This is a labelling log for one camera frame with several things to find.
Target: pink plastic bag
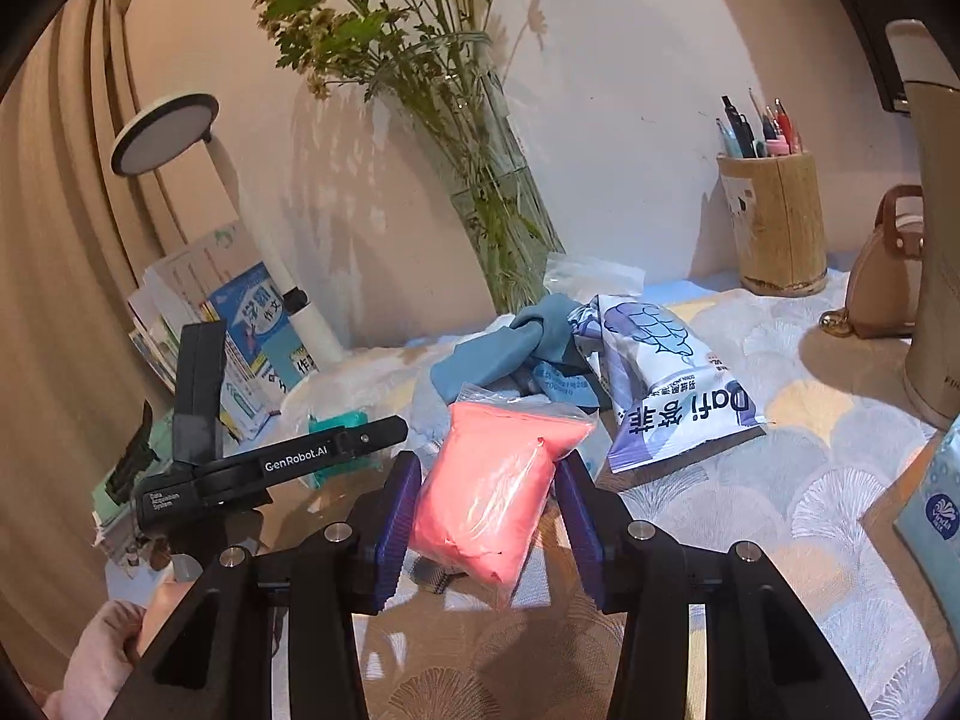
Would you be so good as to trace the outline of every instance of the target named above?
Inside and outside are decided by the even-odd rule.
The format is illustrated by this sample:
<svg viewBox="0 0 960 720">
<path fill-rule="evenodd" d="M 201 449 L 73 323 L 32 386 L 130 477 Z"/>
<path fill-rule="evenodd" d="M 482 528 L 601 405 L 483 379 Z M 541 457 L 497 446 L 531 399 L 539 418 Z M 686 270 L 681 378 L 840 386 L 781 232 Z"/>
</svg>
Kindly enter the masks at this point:
<svg viewBox="0 0 960 720">
<path fill-rule="evenodd" d="M 566 404 L 527 405 L 465 386 L 416 503 L 410 547 L 495 586 L 504 607 L 544 510 L 554 461 L 595 418 Z"/>
</svg>

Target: wooden cup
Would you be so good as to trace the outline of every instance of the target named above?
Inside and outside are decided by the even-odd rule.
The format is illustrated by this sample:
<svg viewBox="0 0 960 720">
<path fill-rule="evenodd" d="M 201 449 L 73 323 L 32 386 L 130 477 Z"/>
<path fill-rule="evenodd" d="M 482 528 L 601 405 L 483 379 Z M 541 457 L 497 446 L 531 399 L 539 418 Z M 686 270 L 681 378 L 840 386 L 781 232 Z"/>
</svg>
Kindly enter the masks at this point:
<svg viewBox="0 0 960 720">
<path fill-rule="evenodd" d="M 755 295 L 800 298 L 827 284 L 824 216 L 812 154 L 717 157 L 733 215 L 740 283 Z"/>
</svg>

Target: bag handle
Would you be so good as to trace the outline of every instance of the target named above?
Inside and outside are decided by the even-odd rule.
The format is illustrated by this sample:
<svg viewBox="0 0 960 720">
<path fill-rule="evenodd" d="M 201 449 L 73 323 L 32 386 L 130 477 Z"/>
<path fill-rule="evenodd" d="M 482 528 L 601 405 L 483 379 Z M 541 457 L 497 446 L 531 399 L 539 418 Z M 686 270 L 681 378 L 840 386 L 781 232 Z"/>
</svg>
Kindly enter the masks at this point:
<svg viewBox="0 0 960 720">
<path fill-rule="evenodd" d="M 918 184 L 898 184 L 891 187 L 877 208 L 875 227 L 883 227 L 883 245 L 895 257 L 919 260 L 923 255 L 923 234 L 904 232 L 896 226 L 896 201 L 902 197 L 923 197 Z"/>
</svg>

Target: beige curtain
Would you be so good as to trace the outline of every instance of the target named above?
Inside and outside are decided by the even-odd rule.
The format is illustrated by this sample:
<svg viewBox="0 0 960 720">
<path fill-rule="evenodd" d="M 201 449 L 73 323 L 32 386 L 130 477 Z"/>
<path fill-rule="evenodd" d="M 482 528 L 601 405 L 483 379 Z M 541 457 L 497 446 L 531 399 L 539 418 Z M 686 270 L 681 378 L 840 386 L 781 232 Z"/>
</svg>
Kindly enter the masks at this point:
<svg viewBox="0 0 960 720">
<path fill-rule="evenodd" d="M 0 103 L 0 637 L 24 678 L 59 685 L 106 598 L 90 490 L 168 398 L 128 339 L 126 297 L 181 245 L 157 179 L 109 150 L 136 112 L 130 0 L 71 0 Z"/>
</svg>

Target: mini leather bag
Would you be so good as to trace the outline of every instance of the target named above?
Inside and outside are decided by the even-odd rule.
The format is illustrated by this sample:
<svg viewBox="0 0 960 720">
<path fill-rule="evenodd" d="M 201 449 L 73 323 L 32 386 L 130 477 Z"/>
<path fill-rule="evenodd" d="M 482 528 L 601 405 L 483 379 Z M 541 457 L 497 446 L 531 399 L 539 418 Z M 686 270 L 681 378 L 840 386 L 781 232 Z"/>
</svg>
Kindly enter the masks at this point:
<svg viewBox="0 0 960 720">
<path fill-rule="evenodd" d="M 820 327 L 832 336 L 896 338 L 913 333 L 920 296 L 923 216 L 899 213 L 903 197 L 923 197 L 916 184 L 898 184 L 880 201 L 874 231 L 853 263 L 843 308 L 827 311 Z"/>
</svg>

